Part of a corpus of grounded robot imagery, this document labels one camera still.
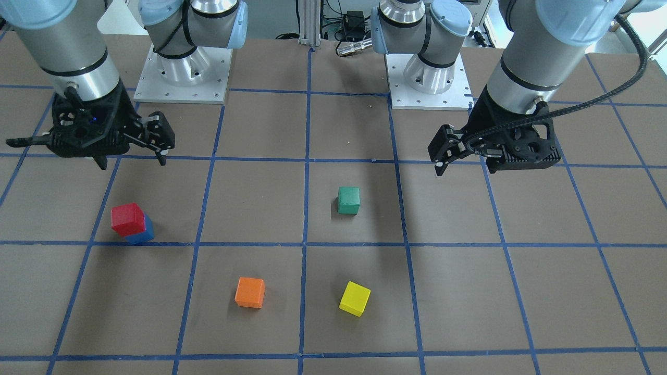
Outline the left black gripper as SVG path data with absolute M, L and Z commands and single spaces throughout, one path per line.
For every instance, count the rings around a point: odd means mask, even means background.
M 436 176 L 443 176 L 448 165 L 473 154 L 487 158 L 486 144 L 482 137 L 505 130 L 505 124 L 522 119 L 521 114 L 503 108 L 488 93 L 482 90 L 467 123 L 459 130 L 451 125 L 442 125 L 429 143 L 427 151 L 435 164 Z

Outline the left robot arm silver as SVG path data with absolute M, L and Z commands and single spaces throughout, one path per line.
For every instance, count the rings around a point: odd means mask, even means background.
M 610 99 L 643 76 L 649 55 L 624 16 L 663 6 L 665 1 L 500 1 L 512 38 L 465 126 L 441 126 L 427 147 L 436 174 L 443 175 L 449 164 L 471 155 L 484 157 L 491 173 L 546 169 L 558 163 L 553 118 Z M 549 100 L 612 21 L 636 47 L 636 73 L 599 97 L 549 110 Z M 458 1 L 381 1 L 370 16 L 374 51 L 410 53 L 412 86 L 420 92 L 426 90 L 429 74 L 452 72 L 471 26 L 469 9 Z

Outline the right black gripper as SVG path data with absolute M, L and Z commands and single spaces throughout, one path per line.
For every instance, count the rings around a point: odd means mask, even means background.
M 107 156 L 125 154 L 131 143 L 153 151 L 160 166 L 165 166 L 168 150 L 176 147 L 176 134 L 165 114 L 155 111 L 141 117 L 121 79 L 104 99 L 109 105 L 104 118 L 107 130 L 104 136 L 104 155 L 94 156 L 98 167 L 106 170 L 109 161 Z

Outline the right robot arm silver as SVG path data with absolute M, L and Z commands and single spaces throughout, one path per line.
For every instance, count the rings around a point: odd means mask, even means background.
M 141 117 L 98 29 L 108 1 L 2 1 L 2 18 L 19 36 L 55 89 L 53 126 L 43 135 L 7 139 L 13 148 L 43 145 L 62 158 L 88 157 L 101 169 L 133 143 L 165 155 L 176 135 L 165 115 Z M 207 49 L 243 47 L 249 10 L 243 1 L 140 1 L 150 55 L 169 88 L 216 81 Z

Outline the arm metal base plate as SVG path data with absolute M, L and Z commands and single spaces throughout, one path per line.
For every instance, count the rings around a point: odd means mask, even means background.
M 394 109 L 467 111 L 474 104 L 461 55 L 453 66 L 427 66 L 415 54 L 385 56 Z
M 133 99 L 155 104 L 224 104 L 233 50 L 198 47 L 183 59 L 149 50 Z

